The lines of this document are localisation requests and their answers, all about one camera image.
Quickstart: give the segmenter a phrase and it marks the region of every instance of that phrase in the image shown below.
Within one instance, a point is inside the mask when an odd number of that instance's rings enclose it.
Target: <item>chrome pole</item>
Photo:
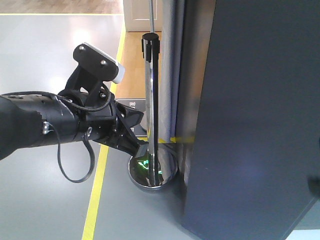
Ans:
[[[149,0],[149,12],[150,12],[150,32],[155,32],[155,17],[154,17],[154,1]]]
[[[151,32],[142,36],[145,67],[145,105],[148,151],[143,157],[131,158],[129,175],[139,187],[157,190],[167,184],[177,173],[178,164],[173,150],[159,144],[159,36],[154,33],[153,0],[150,0]]]

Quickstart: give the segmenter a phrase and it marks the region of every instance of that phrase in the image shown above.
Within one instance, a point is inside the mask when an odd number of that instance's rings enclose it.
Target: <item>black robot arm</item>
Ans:
[[[84,141],[84,136],[134,157],[144,155],[148,143],[131,131],[143,113],[115,101],[104,84],[119,83],[123,67],[87,43],[75,48],[73,58],[78,66],[59,94],[0,95],[0,160],[16,149]]]

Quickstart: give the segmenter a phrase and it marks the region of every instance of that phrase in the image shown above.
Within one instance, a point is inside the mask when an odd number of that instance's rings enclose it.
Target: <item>gray floor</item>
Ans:
[[[129,179],[126,153],[108,154],[95,240],[199,240],[181,226],[183,203],[176,180],[158,192]]]
[[[59,92],[77,66],[75,46],[89,42],[115,57],[122,16],[0,16],[0,94]],[[96,157],[99,145],[94,144]],[[80,240],[93,184],[70,183],[59,171],[56,146],[20,149],[0,161],[1,240]],[[95,240],[197,240],[180,226],[179,185],[156,193],[129,179],[127,154],[110,150]],[[82,143],[62,145],[72,178],[89,167]],[[300,229],[320,228],[320,204]],[[318,240],[319,230],[296,230],[287,240]]]

